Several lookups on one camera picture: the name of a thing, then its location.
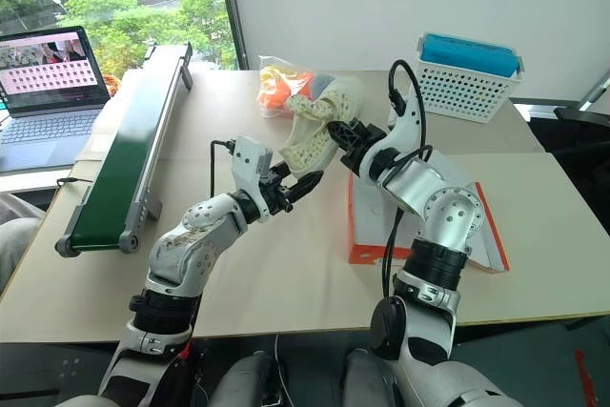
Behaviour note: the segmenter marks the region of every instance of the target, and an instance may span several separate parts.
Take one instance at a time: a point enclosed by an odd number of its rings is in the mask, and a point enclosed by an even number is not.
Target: white cable
[[[197,388],[199,388],[199,389],[201,390],[201,392],[203,393],[203,396],[205,396],[205,397],[206,397],[206,405],[208,405],[208,404],[210,403],[210,397],[208,396],[208,392],[205,390],[205,388],[199,384],[199,381],[200,381],[200,380],[198,380],[198,381],[195,383],[195,386],[196,386]]]
[[[277,357],[277,340],[279,339],[279,334],[275,335],[275,363],[277,364],[277,371],[279,372],[279,382],[282,384],[282,389],[284,393],[286,393],[286,397],[290,402],[291,407],[295,407],[295,403],[293,399],[290,397],[290,393],[288,393],[288,389],[286,388],[286,383],[284,383],[284,376],[282,375],[282,370],[279,367],[279,358]]]

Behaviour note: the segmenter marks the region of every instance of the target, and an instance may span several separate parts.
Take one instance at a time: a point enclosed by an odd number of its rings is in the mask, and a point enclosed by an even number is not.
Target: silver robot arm
[[[189,342],[204,287],[220,255],[248,230],[309,193],[322,172],[293,186],[285,163],[270,167],[272,152],[240,136],[227,146],[234,157],[238,189],[191,206],[180,223],[162,235],[149,255],[144,289],[132,298],[134,317],[125,328],[97,397],[76,397],[62,406],[188,405],[193,365]]]
[[[417,148],[423,113],[389,86],[396,112],[390,133],[357,119],[329,125],[331,137],[345,151],[341,162],[422,221],[421,234],[395,276],[394,294],[384,297],[373,313],[371,349],[393,374],[399,405],[519,407],[477,370],[449,360],[459,275],[471,252],[468,237],[483,223],[483,206],[475,193],[446,180],[427,157],[418,157],[431,151]]]

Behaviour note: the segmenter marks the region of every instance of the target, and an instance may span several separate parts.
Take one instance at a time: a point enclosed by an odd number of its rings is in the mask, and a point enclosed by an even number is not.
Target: conveyor belt
[[[192,53],[190,44],[147,53],[145,74],[104,164],[55,245],[61,255],[117,248],[134,252],[146,218],[160,216],[161,202],[149,187],[180,79],[188,89],[193,83],[187,68]]]

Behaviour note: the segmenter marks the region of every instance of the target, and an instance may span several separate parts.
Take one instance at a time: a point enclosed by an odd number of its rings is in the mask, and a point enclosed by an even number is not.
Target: plastic bag
[[[259,56],[260,88],[256,101],[264,117],[292,116],[287,106],[291,95],[315,100],[334,80],[331,75],[316,73],[274,56]]]

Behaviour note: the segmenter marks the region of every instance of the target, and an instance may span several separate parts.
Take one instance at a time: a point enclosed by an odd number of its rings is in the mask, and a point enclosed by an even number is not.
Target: white sneaker
[[[362,83],[353,77],[335,79],[315,102],[293,95],[288,107],[295,114],[293,131],[279,153],[296,178],[323,171],[330,164],[338,145],[328,133],[331,121],[349,122],[358,116],[363,101]]]

